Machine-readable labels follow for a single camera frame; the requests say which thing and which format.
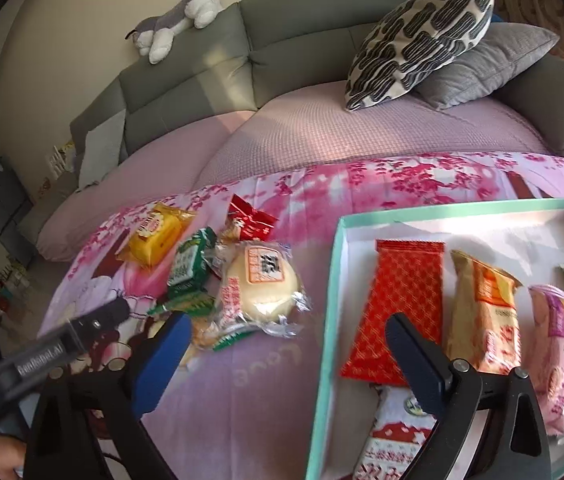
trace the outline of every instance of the cabinet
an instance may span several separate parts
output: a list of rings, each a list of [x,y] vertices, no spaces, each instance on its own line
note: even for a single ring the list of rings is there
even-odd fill
[[[28,267],[35,247],[17,229],[18,222],[33,207],[15,172],[0,158],[0,241],[23,266]]]

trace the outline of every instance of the patterned throw pillow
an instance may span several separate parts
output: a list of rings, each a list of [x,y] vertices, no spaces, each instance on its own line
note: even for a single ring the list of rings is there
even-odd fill
[[[366,37],[348,72],[347,109],[395,99],[472,49],[490,25],[494,0],[408,0]]]

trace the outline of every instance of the yellow snack package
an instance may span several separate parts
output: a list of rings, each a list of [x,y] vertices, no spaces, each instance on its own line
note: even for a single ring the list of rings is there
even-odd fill
[[[462,251],[451,251],[450,256],[457,285],[446,355],[466,359],[480,372],[506,375],[522,363],[513,299],[522,283]]]
[[[131,236],[118,259],[142,267],[159,264],[182,236],[195,213],[157,203]]]

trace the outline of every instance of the green snack package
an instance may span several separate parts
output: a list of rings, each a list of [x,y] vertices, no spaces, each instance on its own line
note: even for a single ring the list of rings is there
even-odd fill
[[[238,332],[238,333],[223,335],[217,340],[217,343],[213,345],[213,351],[217,352],[219,350],[222,350],[223,348],[226,348],[227,346],[231,346],[233,343],[238,342],[240,339],[244,339],[249,335],[253,335],[254,333],[255,331]]]
[[[215,298],[209,296],[205,290],[196,290],[188,294],[182,294],[172,300],[157,303],[146,314],[158,316],[164,312],[175,310],[185,312],[191,317],[208,316],[215,306]]]
[[[216,239],[213,230],[205,227],[177,248],[167,280],[167,293],[171,300],[202,290],[210,272],[202,255],[204,250],[215,245]]]

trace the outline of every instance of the toy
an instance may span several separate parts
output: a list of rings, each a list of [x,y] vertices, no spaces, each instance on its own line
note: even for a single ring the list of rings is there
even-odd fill
[[[175,36],[194,25],[206,27],[221,10],[220,0],[182,0],[166,14],[142,20],[124,39],[132,37],[140,56],[156,64],[167,57]]]

